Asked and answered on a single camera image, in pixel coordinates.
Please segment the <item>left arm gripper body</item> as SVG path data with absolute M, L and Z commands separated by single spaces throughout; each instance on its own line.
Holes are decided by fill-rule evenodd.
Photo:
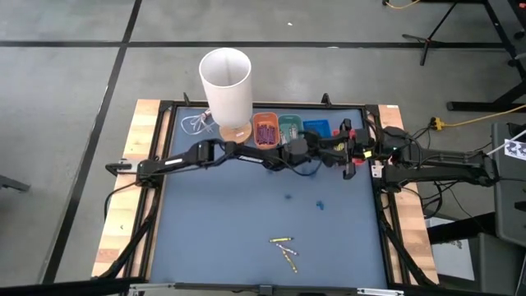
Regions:
M 305 131 L 304 139 L 307 143 L 307 154 L 310 160 L 319 160 L 323 165 L 329 165 L 330 159 L 325 155 L 323 137 L 314 131 Z

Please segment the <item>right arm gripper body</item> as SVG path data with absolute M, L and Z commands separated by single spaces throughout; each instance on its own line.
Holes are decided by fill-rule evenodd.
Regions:
M 354 129 L 356 137 L 353 139 L 349 132 Z M 352 158 L 365 160 L 365 162 L 372 157 L 375 141 L 369 136 L 367 129 L 352 128 L 351 120 L 345 118 L 340 124 L 340 135 L 348 136 L 349 142 L 344 144 L 345 150 L 348 150 L 348 158 L 344 158 L 344 164 L 352 162 Z

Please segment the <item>red slotted plastic basket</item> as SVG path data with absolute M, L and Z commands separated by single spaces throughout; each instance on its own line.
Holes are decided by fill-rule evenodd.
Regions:
M 332 131 L 332 136 L 337 136 L 339 134 L 339 130 L 333 130 Z M 349 135 L 354 139 L 356 137 L 356 131 L 354 129 L 352 129 L 350 132 L 349 132 Z M 352 162 L 357 165 L 357 166 L 361 166 L 365 163 L 365 160 L 361 160 L 361 159 L 357 159 L 357 158 L 352 158 Z

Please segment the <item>blue slotted plastic basket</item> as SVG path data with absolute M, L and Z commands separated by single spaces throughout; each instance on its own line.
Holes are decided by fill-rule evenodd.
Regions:
M 317 132 L 321 137 L 330 137 L 330 123 L 327 119 L 306 120 L 302 123 L 303 129 L 309 132 Z

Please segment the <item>teal plastic bin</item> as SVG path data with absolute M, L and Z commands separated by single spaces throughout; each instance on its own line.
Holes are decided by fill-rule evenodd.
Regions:
M 299 132 L 303 129 L 302 119 L 296 114 L 284 114 L 279 116 L 279 130 L 289 129 L 289 127 L 295 127 Z

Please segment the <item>orange plastic bin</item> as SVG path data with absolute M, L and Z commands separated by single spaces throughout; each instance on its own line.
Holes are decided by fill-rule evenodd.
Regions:
M 279 120 L 275 113 L 255 113 L 252 123 L 254 142 L 258 149 L 268 150 L 279 144 Z

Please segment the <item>wooden table side board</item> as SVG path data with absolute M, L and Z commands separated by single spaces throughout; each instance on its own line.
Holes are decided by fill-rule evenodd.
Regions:
M 139 99 L 129 127 L 122 158 L 140 162 L 150 157 L 166 156 L 165 147 L 171 136 L 174 107 L 167 100 Z M 123 252 L 132 235 L 147 216 L 154 199 L 153 190 L 128 187 L 134 175 L 116 177 L 115 188 L 104 222 L 92 275 L 102 275 Z
M 398 105 L 379 104 L 378 109 L 382 127 L 392 126 L 404 129 Z M 394 206 L 399 218 L 396 226 L 399 226 L 398 229 L 405 249 L 426 277 L 435 284 L 439 284 L 420 197 L 417 195 L 417 184 L 409 183 L 404 187 L 405 189 L 401 192 L 394 194 L 393 203 L 388 201 L 389 198 L 386 194 L 382 194 L 383 206 L 388 204 Z M 398 253 L 392 243 L 388 243 L 388 246 L 393 281 L 397 284 L 403 284 L 402 263 L 400 263 Z

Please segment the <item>black T-shaped stand base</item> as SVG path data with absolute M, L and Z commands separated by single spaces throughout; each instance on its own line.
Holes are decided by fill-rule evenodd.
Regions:
M 526 103 L 519 104 L 517 100 L 526 97 L 526 53 L 518 54 L 515 46 L 505 32 L 495 10 L 489 0 L 482 0 L 496 33 L 501 40 L 503 49 L 510 55 L 508 65 L 514 67 L 520 76 L 520 82 L 491 102 L 450 101 L 446 104 L 449 111 L 481 112 L 481 113 L 526 113 Z

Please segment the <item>black tripod stand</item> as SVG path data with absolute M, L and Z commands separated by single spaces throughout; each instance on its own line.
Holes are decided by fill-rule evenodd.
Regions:
M 514 13 L 515 18 L 521 25 L 521 29 L 516 31 L 513 34 L 513 39 L 523 39 L 526 38 L 526 0 L 505 0 L 507 4 L 510 6 L 512 12 Z M 434 29 L 431 31 L 431 33 L 427 37 L 418 37 L 415 35 L 407 35 L 402 34 L 402 37 L 404 39 L 410 39 L 414 40 L 417 43 L 421 44 L 423 46 L 422 48 L 422 55 L 420 59 L 420 65 L 424 66 L 425 62 L 427 60 L 427 54 L 431 47 L 436 48 L 459 48 L 459 49 L 467 49 L 469 45 L 474 45 L 476 48 L 480 49 L 499 49 L 503 48 L 510 56 L 510 59 L 507 61 L 507 65 L 509 67 L 514 67 L 516 69 L 519 69 L 520 60 L 523 58 L 526 58 L 526 53 L 517 53 L 514 45 L 512 44 L 510 38 L 505 32 L 505 29 L 503 25 L 501 24 L 498 16 L 496 15 L 495 10 L 492 8 L 491 4 L 489 3 L 489 0 L 412 0 L 410 2 L 410 5 L 416 4 L 416 3 L 450 3 L 451 6 L 446 11 L 445 15 L 441 18 L 441 20 L 438 22 L 438 24 L 434 27 Z M 490 22 L 496 31 L 498 38 L 500 40 L 500 43 L 462 43 L 461 45 L 453 45 L 451 42 L 441 42 L 438 40 L 434 40 L 434 36 L 436 32 L 441 28 L 441 26 L 444 24 L 445 20 L 448 18 L 448 16 L 451 14 L 451 12 L 459 5 L 459 4 L 466 4 L 466 5 L 482 5 L 486 11 L 487 16 L 490 19 Z

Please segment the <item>silver aluminium bar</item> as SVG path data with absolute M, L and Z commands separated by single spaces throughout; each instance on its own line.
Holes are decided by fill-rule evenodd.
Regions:
M 130 291 L 142 292 L 156 289 L 175 289 L 174 283 L 163 283 L 163 284 L 131 284 L 129 286 Z
M 364 296 L 405 296 L 404 291 L 392 289 L 357 288 L 358 295 Z

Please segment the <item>grey cabinet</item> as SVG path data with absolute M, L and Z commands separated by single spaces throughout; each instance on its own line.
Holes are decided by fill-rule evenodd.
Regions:
M 526 204 L 526 160 L 506 154 L 502 147 L 491 157 L 495 160 L 501 180 L 494 186 L 496 235 L 509 242 L 526 247 L 526 206 L 517 209 L 515 204 Z

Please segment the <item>paper with printed marker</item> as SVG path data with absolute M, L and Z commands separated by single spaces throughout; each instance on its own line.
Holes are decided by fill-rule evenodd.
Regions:
M 526 161 L 526 143 L 505 139 L 504 153 L 508 157 Z

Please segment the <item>dark grey bin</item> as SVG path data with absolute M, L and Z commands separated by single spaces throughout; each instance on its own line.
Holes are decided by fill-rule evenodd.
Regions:
M 489 294 L 526 296 L 526 218 L 507 224 L 495 212 L 431 223 L 432 244 L 478 241 L 478 282 Z

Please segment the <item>grey metal foot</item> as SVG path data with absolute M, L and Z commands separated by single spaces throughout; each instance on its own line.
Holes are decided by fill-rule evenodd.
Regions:
M 30 185 L 0 174 L 0 188 L 10 188 L 18 192 L 28 192 Z

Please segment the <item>black aluminium table frame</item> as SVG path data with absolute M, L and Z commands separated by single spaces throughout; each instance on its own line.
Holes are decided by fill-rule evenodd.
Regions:
M 147 279 L 181 289 L 386 289 L 389 269 L 371 169 L 345 180 L 318 161 L 268 174 L 229 160 L 171 173 L 151 245 Z M 290 194 L 291 199 L 284 198 Z M 325 206 L 320 210 L 316 202 Z M 293 273 L 271 238 L 298 253 Z

